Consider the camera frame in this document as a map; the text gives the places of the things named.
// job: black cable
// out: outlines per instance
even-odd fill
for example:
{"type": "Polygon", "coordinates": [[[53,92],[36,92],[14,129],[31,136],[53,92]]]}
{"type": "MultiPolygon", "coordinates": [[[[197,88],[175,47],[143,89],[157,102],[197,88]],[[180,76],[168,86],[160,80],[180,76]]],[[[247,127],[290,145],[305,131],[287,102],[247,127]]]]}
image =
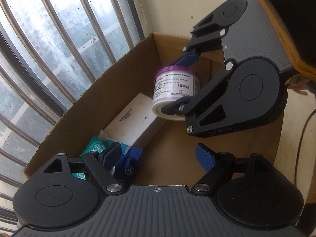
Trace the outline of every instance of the black cable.
{"type": "Polygon", "coordinates": [[[302,134],[301,134],[301,138],[300,138],[300,142],[298,144],[298,149],[297,149],[297,155],[296,155],[296,163],[295,163],[295,171],[294,171],[294,185],[296,186],[297,184],[297,181],[296,181],[296,178],[297,178],[297,167],[298,167],[298,160],[300,158],[300,151],[301,151],[301,145],[302,145],[302,141],[303,141],[303,137],[304,137],[304,133],[305,133],[305,130],[306,130],[306,127],[307,127],[307,124],[309,123],[309,121],[311,120],[312,116],[314,116],[316,114],[316,110],[313,110],[311,114],[309,114],[306,122],[305,122],[305,125],[303,127],[303,130],[302,130],[302,134]]]}

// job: purple lid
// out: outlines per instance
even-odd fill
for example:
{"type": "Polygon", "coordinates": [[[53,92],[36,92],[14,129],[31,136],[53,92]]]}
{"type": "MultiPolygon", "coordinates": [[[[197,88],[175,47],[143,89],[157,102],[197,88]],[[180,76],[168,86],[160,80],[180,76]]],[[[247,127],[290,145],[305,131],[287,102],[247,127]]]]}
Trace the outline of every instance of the purple lid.
{"type": "Polygon", "coordinates": [[[183,72],[186,72],[186,73],[190,73],[192,75],[194,75],[193,71],[191,69],[188,69],[187,67],[184,67],[184,66],[168,66],[168,67],[165,67],[165,68],[162,68],[160,69],[156,76],[155,76],[155,82],[156,82],[156,79],[159,75],[161,75],[162,73],[165,73],[167,71],[174,71],[174,70],[178,70],[178,71],[183,71],[183,72]]]}

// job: white box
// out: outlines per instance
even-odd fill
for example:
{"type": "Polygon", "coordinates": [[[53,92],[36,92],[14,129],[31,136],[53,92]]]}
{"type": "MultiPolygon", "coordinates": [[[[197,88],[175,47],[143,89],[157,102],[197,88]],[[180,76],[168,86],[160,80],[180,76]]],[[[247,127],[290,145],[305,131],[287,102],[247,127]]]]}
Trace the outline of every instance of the white box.
{"type": "Polygon", "coordinates": [[[145,148],[166,120],[151,110],[153,99],[139,93],[104,129],[112,140],[145,148]]]}

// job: plastic jar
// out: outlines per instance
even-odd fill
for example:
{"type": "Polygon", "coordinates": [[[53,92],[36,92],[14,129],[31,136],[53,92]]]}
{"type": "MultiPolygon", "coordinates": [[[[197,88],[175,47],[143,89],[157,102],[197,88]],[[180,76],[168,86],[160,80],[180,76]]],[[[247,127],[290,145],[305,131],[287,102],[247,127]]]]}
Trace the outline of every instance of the plastic jar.
{"type": "Polygon", "coordinates": [[[157,72],[153,97],[153,112],[165,119],[184,121],[178,115],[165,115],[161,108],[186,95],[195,95],[201,85],[192,70],[183,66],[168,66],[157,72]]]}

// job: ribbed gray surface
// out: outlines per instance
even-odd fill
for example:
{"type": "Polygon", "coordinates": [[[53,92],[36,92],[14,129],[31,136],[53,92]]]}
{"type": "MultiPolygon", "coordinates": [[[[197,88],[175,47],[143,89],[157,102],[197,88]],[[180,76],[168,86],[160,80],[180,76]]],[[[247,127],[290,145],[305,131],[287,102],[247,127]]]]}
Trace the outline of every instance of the ribbed gray surface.
{"type": "Polygon", "coordinates": [[[273,61],[280,72],[292,67],[288,56],[258,0],[247,0],[241,18],[229,27],[222,39],[224,58],[238,63],[251,57],[265,57],[273,61]]]}
{"type": "Polygon", "coordinates": [[[105,199],[83,224],[56,232],[22,228],[15,237],[303,237],[294,227],[275,231],[242,228],[224,218],[207,197],[184,186],[131,186],[123,195],[105,199]]]}

